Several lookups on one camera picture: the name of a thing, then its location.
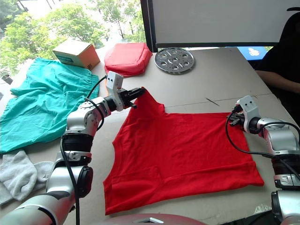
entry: red cushion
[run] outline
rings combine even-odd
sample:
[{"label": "red cushion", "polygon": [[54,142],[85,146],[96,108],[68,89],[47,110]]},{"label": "red cushion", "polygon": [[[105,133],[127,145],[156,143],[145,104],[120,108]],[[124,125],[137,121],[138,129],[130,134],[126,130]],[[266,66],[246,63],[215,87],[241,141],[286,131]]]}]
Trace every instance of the red cushion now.
[{"label": "red cushion", "polygon": [[105,71],[124,77],[139,75],[145,72],[151,56],[145,43],[118,43],[105,55]]}]

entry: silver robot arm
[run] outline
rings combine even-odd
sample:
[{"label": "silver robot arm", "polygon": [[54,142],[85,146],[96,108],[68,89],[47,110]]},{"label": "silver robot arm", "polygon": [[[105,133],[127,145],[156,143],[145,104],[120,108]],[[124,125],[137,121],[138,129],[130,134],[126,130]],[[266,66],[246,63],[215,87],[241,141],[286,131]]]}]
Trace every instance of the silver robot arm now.
[{"label": "silver robot arm", "polygon": [[285,161],[297,174],[300,173],[299,142],[290,125],[284,124],[283,120],[261,118],[250,96],[239,99],[233,112],[230,124],[240,124],[245,132],[264,138],[268,153],[276,156],[272,157],[274,182],[281,190],[271,194],[274,216],[281,225],[300,224],[300,180],[282,163],[282,160]]},{"label": "silver robot arm", "polygon": [[0,221],[1,225],[61,225],[75,207],[75,190],[62,153],[73,172],[77,195],[85,197],[91,189],[93,170],[87,166],[91,161],[93,138],[103,124],[103,119],[112,111],[121,111],[136,106],[130,101],[142,95],[144,88],[122,89],[123,77],[109,72],[108,96],[85,101],[69,114],[67,128],[61,137],[61,152],[46,184],[46,193],[25,201]]}]

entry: teal cloth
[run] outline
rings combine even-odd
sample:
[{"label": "teal cloth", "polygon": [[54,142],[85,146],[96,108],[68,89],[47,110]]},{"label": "teal cloth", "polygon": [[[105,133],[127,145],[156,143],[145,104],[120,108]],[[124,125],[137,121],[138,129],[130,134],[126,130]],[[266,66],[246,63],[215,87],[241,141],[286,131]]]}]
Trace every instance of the teal cloth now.
[{"label": "teal cloth", "polygon": [[[60,137],[68,115],[84,101],[98,77],[89,70],[37,58],[0,121],[0,154]],[[91,99],[98,96],[96,88]]]}]

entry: tabletop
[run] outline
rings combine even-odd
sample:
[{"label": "tabletop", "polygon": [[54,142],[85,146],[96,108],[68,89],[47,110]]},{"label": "tabletop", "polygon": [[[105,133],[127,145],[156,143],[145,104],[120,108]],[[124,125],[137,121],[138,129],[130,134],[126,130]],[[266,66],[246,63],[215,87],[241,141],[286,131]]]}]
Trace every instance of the tabletop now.
[{"label": "tabletop", "polygon": [[[192,51],[192,54],[196,65],[189,73],[184,75],[164,73],[155,66],[153,56],[146,72],[124,79],[123,88],[146,87],[158,102],[166,106],[167,113],[230,112],[239,98],[250,94],[257,103],[262,117],[294,122],[236,48],[198,50]],[[103,61],[93,69],[93,73],[99,77],[105,75]],[[100,88],[100,93],[104,95],[105,89]],[[206,98],[215,101],[218,105],[209,102]],[[94,170],[92,190],[80,200],[82,224],[96,224],[118,215],[168,213],[214,225],[270,210],[270,194],[276,190],[272,165],[267,158],[253,156],[258,171],[265,181],[263,187],[247,186],[218,193],[186,196],[105,216],[102,182],[110,172],[114,161],[112,141],[128,112],[129,109],[114,112],[105,119],[103,127],[95,135],[91,151],[92,162],[89,164]],[[259,136],[249,134],[245,136],[250,150],[267,150],[265,141]],[[54,161],[56,152],[59,151],[59,140],[36,143],[25,149],[33,163],[45,160]],[[12,202],[1,208],[0,217],[19,204],[19,202]],[[75,224],[74,211],[69,214],[65,224]]]}]

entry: cable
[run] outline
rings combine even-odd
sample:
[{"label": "cable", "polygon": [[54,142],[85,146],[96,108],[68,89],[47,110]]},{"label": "cable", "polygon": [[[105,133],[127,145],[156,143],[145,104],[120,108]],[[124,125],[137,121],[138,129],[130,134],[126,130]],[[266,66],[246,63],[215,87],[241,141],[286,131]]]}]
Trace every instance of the cable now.
[{"label": "cable", "polygon": [[100,84],[101,81],[103,81],[104,79],[107,78],[107,75],[105,75],[104,77],[102,77],[95,85],[94,87],[92,88],[92,90],[90,90],[89,94],[87,95],[87,98],[90,97],[90,95],[93,93],[94,89],[98,86],[98,84]]},{"label": "cable", "polygon": [[[267,158],[276,158],[276,159],[279,159],[280,162],[282,164],[284,164],[297,178],[298,180],[300,180],[300,176],[299,174],[290,166],[288,165],[284,160],[282,160],[281,158],[279,158],[278,156],[274,156],[272,154],[269,154],[269,153],[266,153],[266,152],[258,152],[258,151],[245,151],[243,149],[240,149],[238,146],[236,146],[233,141],[231,140],[230,136],[229,136],[229,133],[228,133],[228,121],[230,119],[230,117],[234,114],[234,112],[231,112],[230,115],[227,117],[227,120],[226,120],[226,125],[225,125],[225,132],[226,132],[226,136],[230,142],[230,144],[237,150],[243,152],[243,153],[247,153],[247,154],[253,154],[253,155],[261,155],[261,156],[264,156],[264,157],[267,157]],[[268,126],[268,125],[271,125],[271,124],[287,124],[287,125],[291,125],[292,123],[288,123],[288,122],[271,122],[271,123],[266,123],[264,124],[260,129],[258,129],[258,133],[260,133],[262,131],[262,129],[265,127],[265,126]]]},{"label": "cable", "polygon": [[67,159],[66,153],[63,149],[62,142],[63,142],[63,137],[61,137],[61,140],[60,140],[60,152],[61,152],[62,157],[64,158],[64,162],[66,164],[67,170],[69,172],[69,175],[70,175],[70,178],[71,178],[71,181],[72,181],[72,184],[73,184],[75,204],[76,204],[76,225],[80,225],[80,207],[79,207],[79,197],[78,197],[77,184],[76,184],[75,177],[74,177],[74,174],[72,172],[71,166],[69,164],[69,161]]},{"label": "cable", "polygon": [[258,217],[256,217],[252,222],[250,222],[248,225],[253,225],[255,222],[257,222],[258,220],[260,220],[262,217],[267,216],[269,213],[271,213],[272,211],[266,211],[261,213],[261,215],[259,215]]},{"label": "cable", "polygon": [[101,123],[99,125],[99,127],[97,128],[97,130],[99,130],[102,126],[103,126],[103,123],[104,123],[104,115],[102,113],[102,111],[99,109],[98,105],[96,105],[92,100],[90,100],[89,98],[84,98],[86,101],[88,102],[91,102],[93,104],[93,106],[95,106],[95,108],[99,111],[100,115],[101,115]]}]

